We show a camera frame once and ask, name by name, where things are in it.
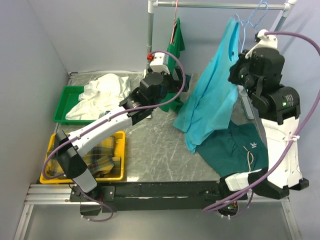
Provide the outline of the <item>light blue t shirt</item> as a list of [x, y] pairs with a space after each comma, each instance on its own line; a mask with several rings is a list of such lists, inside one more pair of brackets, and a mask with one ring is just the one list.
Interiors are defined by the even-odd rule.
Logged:
[[173, 123], [184, 133], [187, 149], [192, 153], [214, 131], [229, 126], [238, 99], [237, 86], [228, 81], [230, 68], [239, 59], [238, 41], [239, 24], [230, 19], [214, 57]]

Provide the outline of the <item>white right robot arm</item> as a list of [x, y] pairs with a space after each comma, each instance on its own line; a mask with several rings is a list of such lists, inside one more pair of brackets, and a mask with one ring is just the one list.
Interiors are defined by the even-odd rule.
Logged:
[[243, 86], [258, 111], [267, 142], [268, 166], [220, 179], [219, 195], [228, 200], [237, 191], [254, 184], [252, 191], [263, 197], [282, 199], [291, 190], [309, 187], [302, 176], [298, 157], [300, 96], [281, 84], [285, 58], [277, 49], [261, 47], [245, 50], [230, 68], [228, 81]]

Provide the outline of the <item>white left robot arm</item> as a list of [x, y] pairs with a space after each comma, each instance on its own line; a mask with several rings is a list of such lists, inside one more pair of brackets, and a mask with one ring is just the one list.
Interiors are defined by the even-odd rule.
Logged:
[[83, 156], [104, 139], [137, 124], [155, 108], [162, 107], [164, 103], [161, 101], [167, 94], [173, 94], [173, 97], [166, 101], [166, 104], [169, 104], [180, 93], [187, 91], [185, 73], [181, 67], [177, 66], [176, 70], [178, 77], [174, 78], [170, 72], [148, 69], [139, 86], [109, 113], [81, 129], [70, 133], [60, 131], [55, 135], [54, 158], [66, 177], [81, 189], [86, 200], [96, 200], [100, 189]]

